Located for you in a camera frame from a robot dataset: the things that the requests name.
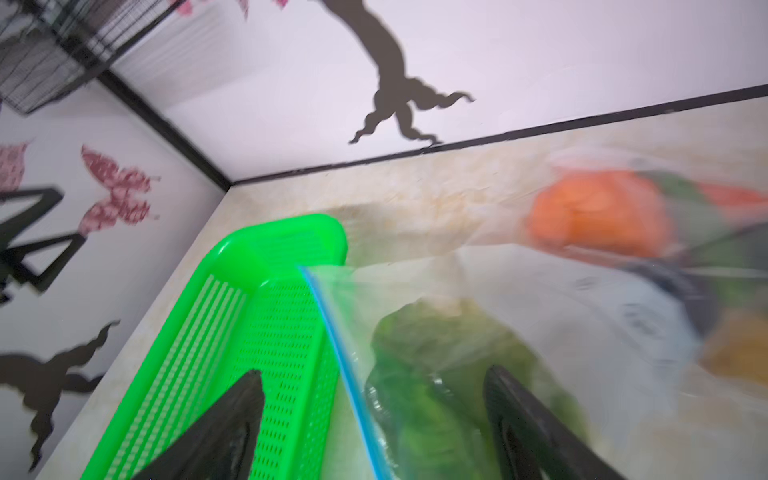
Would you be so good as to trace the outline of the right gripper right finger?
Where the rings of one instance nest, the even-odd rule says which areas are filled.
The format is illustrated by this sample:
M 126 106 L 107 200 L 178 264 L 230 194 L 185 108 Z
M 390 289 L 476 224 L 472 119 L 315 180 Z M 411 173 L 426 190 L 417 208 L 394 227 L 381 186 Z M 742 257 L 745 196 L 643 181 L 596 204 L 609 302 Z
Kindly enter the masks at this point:
M 623 479 L 503 367 L 486 372 L 483 400 L 503 479 Z

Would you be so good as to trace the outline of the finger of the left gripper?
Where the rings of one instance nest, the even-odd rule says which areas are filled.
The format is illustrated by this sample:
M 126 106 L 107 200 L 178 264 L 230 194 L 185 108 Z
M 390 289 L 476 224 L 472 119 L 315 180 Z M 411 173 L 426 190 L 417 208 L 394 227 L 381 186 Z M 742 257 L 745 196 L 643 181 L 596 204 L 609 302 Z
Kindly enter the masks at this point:
M 52 187 L 3 191 L 1 193 L 2 202 L 30 200 L 32 198 L 36 199 L 35 203 L 1 222 L 2 303 L 9 303 L 13 300 L 13 295 L 7 291 L 11 281 L 21 286 L 29 285 L 38 294 L 45 293 L 86 242 L 85 236 L 78 231 L 73 231 L 68 234 L 13 246 L 12 241 L 53 210 L 62 201 L 63 195 L 59 190 Z M 41 272 L 34 271 L 32 265 L 25 261 L 27 256 L 62 245 L 66 245 L 64 250 Z

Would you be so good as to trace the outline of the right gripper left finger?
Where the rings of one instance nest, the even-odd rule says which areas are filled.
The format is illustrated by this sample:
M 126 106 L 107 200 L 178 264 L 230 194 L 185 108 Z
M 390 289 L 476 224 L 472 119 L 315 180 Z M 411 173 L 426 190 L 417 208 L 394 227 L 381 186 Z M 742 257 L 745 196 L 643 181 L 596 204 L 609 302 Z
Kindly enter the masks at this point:
M 261 373 L 247 371 L 134 477 L 140 480 L 249 478 L 265 402 Z

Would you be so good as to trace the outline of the napa cabbage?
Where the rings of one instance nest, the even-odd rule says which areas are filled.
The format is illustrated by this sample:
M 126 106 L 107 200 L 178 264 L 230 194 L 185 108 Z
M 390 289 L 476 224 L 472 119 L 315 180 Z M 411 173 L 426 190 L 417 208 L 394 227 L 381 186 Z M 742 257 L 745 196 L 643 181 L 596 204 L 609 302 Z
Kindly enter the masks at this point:
M 378 322 L 371 347 L 376 363 L 364 393 L 399 479 L 500 478 L 483 400 L 494 365 L 577 437 L 589 437 L 577 401 L 522 340 L 472 301 L 407 304 Z

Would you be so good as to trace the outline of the green plastic basket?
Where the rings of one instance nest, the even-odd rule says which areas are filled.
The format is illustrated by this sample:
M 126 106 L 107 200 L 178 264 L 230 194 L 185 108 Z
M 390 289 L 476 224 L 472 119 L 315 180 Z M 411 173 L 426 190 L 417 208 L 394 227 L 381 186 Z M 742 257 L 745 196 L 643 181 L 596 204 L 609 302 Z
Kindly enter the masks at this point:
M 222 239 L 183 289 L 84 477 L 132 477 L 256 370 L 266 402 L 251 477 L 319 478 L 339 367 L 302 271 L 342 265 L 347 247 L 325 214 Z

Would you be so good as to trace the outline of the clear zip top bag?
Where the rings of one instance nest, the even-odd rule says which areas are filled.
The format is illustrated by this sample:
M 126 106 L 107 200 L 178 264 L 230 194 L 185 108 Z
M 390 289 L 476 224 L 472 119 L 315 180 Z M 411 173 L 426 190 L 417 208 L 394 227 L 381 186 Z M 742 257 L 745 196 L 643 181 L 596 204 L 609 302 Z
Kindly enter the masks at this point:
M 659 257 L 633 257 L 530 237 L 533 200 L 580 171 L 661 170 L 767 195 L 765 168 L 702 167 L 612 149 L 550 155 L 543 181 L 495 207 L 460 247 L 363 267 L 310 267 L 314 295 L 356 418 L 372 475 L 399 479 L 365 397 L 376 363 L 374 329 L 420 299 L 476 303 L 536 354 L 581 407 L 584 442 L 623 479 L 763 479 L 767 386 L 711 374 L 709 337 L 732 312 L 767 315 L 767 287 L 744 307 L 723 307 L 674 240 Z

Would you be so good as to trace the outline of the orange small pumpkin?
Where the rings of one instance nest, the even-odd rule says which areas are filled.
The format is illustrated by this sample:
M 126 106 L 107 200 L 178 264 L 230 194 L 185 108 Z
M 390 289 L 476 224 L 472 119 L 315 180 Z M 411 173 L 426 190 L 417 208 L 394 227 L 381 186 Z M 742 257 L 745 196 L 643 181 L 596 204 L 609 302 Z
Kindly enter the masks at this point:
M 659 257 L 674 240 L 664 198 L 630 171 L 570 173 L 540 191 L 526 220 L 532 240 L 633 257 Z

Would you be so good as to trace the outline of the green chili pepper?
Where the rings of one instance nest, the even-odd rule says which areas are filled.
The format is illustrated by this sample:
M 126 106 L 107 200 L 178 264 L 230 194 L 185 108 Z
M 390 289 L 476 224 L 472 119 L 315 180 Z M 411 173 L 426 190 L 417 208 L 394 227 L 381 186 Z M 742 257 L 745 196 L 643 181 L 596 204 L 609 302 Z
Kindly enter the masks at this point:
M 767 287 L 767 210 L 723 198 L 724 188 L 661 170 L 641 174 L 658 189 L 687 266 L 723 307 L 749 304 Z

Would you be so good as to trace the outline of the orange carrot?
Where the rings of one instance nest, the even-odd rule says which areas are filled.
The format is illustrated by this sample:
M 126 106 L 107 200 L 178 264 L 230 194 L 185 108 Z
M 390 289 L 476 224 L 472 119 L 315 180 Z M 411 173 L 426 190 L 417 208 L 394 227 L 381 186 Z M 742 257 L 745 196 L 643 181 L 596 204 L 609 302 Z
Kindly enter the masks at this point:
M 767 205 L 767 195 L 752 189 L 713 183 L 698 183 L 697 187 L 713 204 L 723 208 Z

